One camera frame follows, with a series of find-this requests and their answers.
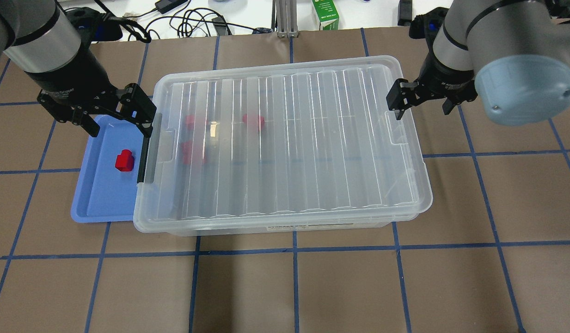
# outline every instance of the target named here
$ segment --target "green box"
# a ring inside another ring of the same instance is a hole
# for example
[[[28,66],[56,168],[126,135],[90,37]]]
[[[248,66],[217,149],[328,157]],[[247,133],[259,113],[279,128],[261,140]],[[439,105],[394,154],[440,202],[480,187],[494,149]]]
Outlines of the green box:
[[[316,23],[320,30],[338,30],[340,16],[334,6],[334,0],[312,0]]]

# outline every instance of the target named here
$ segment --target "light blue joint cap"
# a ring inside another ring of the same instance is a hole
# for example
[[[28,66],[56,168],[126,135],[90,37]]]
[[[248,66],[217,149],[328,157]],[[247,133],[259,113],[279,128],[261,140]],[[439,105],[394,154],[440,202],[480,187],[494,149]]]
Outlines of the light blue joint cap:
[[[570,67],[543,55],[511,55],[476,75],[484,111],[497,124],[542,122],[570,107]]]

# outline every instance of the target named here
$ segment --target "clear plastic lid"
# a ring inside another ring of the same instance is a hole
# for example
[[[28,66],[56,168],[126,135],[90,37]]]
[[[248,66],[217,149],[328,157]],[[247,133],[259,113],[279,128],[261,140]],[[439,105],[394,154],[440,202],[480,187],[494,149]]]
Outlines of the clear plastic lid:
[[[232,234],[416,217],[432,194],[411,112],[398,121],[387,107],[401,76],[386,55],[165,76],[135,227]]]

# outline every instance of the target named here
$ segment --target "blue plastic tray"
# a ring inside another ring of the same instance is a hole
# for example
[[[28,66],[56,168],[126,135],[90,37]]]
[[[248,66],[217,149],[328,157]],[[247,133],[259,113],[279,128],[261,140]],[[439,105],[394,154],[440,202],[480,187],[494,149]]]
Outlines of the blue plastic tray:
[[[143,134],[135,125],[98,116],[98,137],[90,137],[75,188],[71,217],[76,222],[132,221]],[[121,173],[114,164],[123,149],[133,152],[133,171]]]

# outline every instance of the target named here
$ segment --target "brown tile floor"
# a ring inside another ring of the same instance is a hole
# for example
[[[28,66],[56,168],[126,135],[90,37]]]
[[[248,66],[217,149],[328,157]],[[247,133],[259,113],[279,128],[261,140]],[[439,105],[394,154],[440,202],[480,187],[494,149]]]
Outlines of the brown tile floor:
[[[376,28],[302,31],[293,58],[363,56],[365,46],[398,58],[411,80],[426,55],[406,28]],[[148,94],[165,74],[291,55],[274,35],[92,50],[113,84],[141,77]],[[2,59],[0,77],[5,67]],[[463,105],[474,159],[460,111],[443,116],[439,102],[425,103],[414,118],[435,200],[413,221],[181,238],[141,234],[130,222],[71,220],[86,135],[69,124],[51,133],[37,92],[16,65],[6,67],[0,332],[515,333],[519,319],[528,333],[570,332],[570,152],[567,160],[549,122],[500,127],[478,102]],[[570,110],[553,124],[570,149]]]

